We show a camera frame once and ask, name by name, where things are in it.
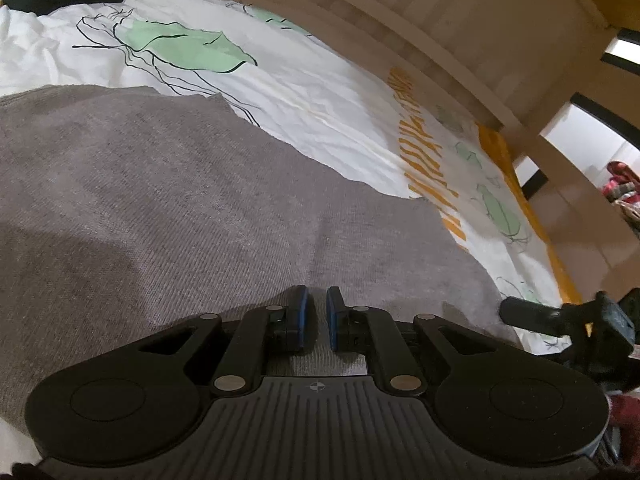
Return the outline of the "grey knit hooded sweater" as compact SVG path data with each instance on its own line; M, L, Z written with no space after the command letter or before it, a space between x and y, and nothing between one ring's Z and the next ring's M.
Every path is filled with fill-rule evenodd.
M183 318L339 287L518 338L426 200L343 178L219 96L47 87L1 101L1 415L41 379Z

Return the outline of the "colourful clothes pile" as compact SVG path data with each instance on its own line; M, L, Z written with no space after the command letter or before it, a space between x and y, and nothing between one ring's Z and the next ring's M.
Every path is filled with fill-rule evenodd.
M612 160L606 165L608 182L601 192L636 236L640 231L639 177L628 165Z

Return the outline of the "white leaf-print bed sheet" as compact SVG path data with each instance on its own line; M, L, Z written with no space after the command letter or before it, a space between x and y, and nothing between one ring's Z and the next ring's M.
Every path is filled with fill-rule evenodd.
M573 297L518 187L490 150L498 139L422 93L416 75L372 75L310 32L254 4L124 0L45 16L1 12L1 101L47 87L148 88L224 99L300 154L382 194L426 200L500 299L557 306ZM566 339L513 330L537 354ZM32 460L23 424L1 415L1 460Z

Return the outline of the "cream wooden bed frame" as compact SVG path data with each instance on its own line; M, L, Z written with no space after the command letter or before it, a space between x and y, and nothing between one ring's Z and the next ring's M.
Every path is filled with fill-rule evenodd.
M638 237L589 176L639 143L639 72L608 53L618 30L592 0L266 1L401 62L529 157L534 211L583 295L638 285Z

